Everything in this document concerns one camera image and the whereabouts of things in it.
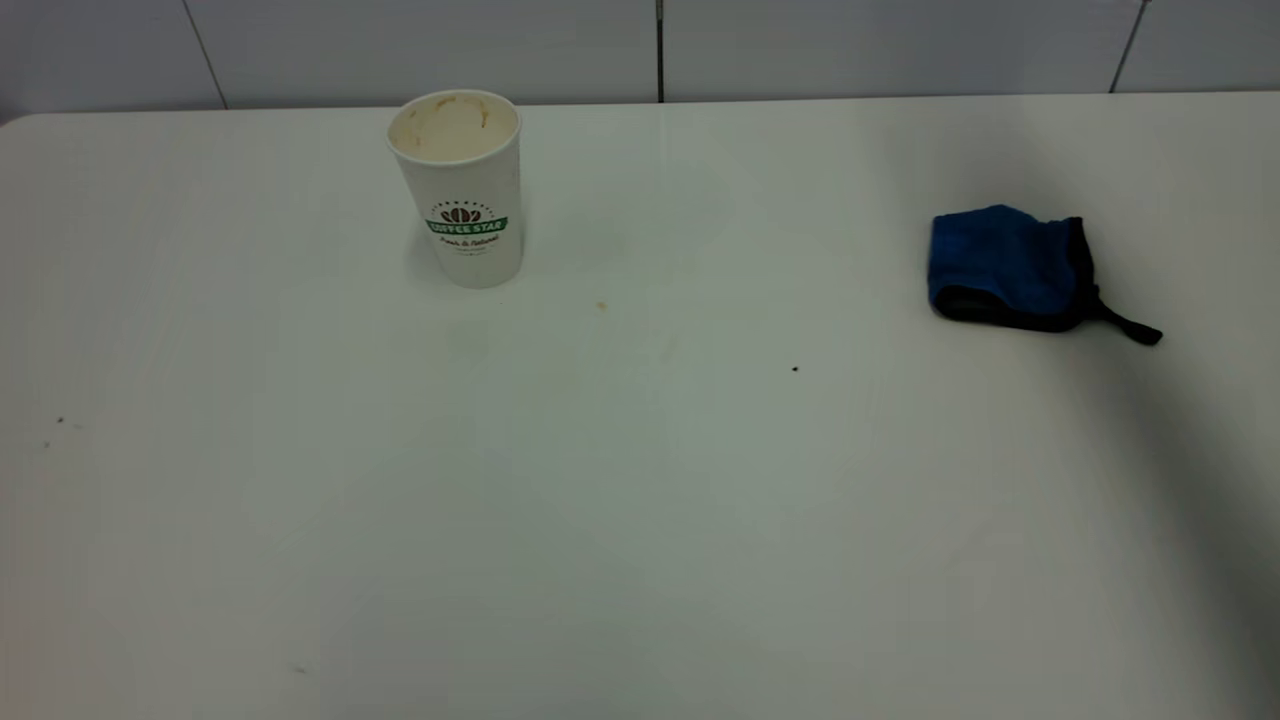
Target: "white table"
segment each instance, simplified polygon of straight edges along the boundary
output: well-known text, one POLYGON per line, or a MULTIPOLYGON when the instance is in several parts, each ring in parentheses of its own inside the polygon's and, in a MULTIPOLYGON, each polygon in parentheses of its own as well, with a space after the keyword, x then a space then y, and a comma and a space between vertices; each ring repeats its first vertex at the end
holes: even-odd
POLYGON ((1266 712, 1280 94, 525 113, 489 291, 389 109, 0 128, 0 716, 1266 712), (1164 343, 934 316, 995 202, 1164 343))

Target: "white tile wall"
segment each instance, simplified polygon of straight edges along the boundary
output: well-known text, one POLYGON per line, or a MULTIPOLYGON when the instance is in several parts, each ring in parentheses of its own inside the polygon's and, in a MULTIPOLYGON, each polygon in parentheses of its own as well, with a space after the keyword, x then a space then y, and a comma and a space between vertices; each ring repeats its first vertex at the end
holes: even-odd
POLYGON ((1139 0, 667 0, 667 97, 1106 92, 1138 8, 1139 0))
POLYGON ((657 99, 653 0, 191 0, 233 108, 657 99))
POLYGON ((220 106, 180 0, 0 0, 0 123, 220 106))
POLYGON ((1280 90, 1280 0, 1155 0, 1116 90, 1280 90))

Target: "tile grout line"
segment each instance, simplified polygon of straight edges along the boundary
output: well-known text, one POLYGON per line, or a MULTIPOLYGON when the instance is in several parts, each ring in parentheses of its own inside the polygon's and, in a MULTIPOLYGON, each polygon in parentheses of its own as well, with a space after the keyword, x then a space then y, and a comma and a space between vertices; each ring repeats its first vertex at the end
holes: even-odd
POLYGON ((1129 41, 1124 45, 1124 54, 1120 55, 1120 64, 1116 65, 1116 74, 1111 78, 1111 88, 1107 90, 1107 94, 1114 94, 1116 86, 1120 85, 1120 74, 1124 72, 1125 63, 1129 61, 1129 51, 1133 50, 1133 41, 1138 38, 1138 26, 1142 24, 1142 17, 1147 14, 1147 5, 1149 4, 1151 0, 1142 0, 1142 5, 1138 6, 1138 17, 1133 19, 1133 28, 1129 29, 1129 41))
POLYGON ((663 47, 663 42, 662 42, 662 40, 663 40, 662 38, 662 35, 663 35, 663 32, 662 32, 662 29, 663 29, 662 28, 662 5, 663 5, 663 0, 654 0, 654 3, 657 4, 657 9, 658 9, 658 102, 666 102, 667 101, 667 87, 666 87, 667 86, 667 70, 664 68, 664 61, 663 61, 666 59, 664 58, 666 49, 663 47))
POLYGON ((232 106, 227 104, 227 96, 223 95, 223 86, 218 82, 214 63, 209 59, 209 50, 205 50, 205 38, 200 37, 200 28, 196 27, 196 18, 191 17, 191 6, 187 5, 187 0, 182 0, 182 9, 187 12, 187 22, 191 23, 191 32, 196 33, 196 44, 200 45, 200 54, 205 56, 205 67, 209 68, 209 77, 214 79, 214 90, 218 91, 218 99, 223 102, 223 110, 230 110, 232 106))

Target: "blue microfiber towel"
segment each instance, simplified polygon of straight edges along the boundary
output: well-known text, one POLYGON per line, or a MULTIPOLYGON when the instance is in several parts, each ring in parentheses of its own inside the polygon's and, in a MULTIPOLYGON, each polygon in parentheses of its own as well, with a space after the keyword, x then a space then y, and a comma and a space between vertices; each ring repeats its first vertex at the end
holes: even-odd
POLYGON ((1102 304, 1080 218, 1041 223, 1006 205, 933 219, 929 302, 952 320, 1065 332, 1097 319, 1143 345, 1164 337, 1102 304))

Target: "paper cup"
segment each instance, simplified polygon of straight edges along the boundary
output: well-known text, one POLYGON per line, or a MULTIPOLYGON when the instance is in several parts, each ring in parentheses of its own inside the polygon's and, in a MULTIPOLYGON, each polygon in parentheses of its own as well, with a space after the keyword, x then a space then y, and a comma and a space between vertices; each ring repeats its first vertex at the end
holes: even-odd
POLYGON ((404 182, 440 259, 462 287, 520 270, 520 113, 481 90, 445 90, 401 108, 387 128, 404 182))

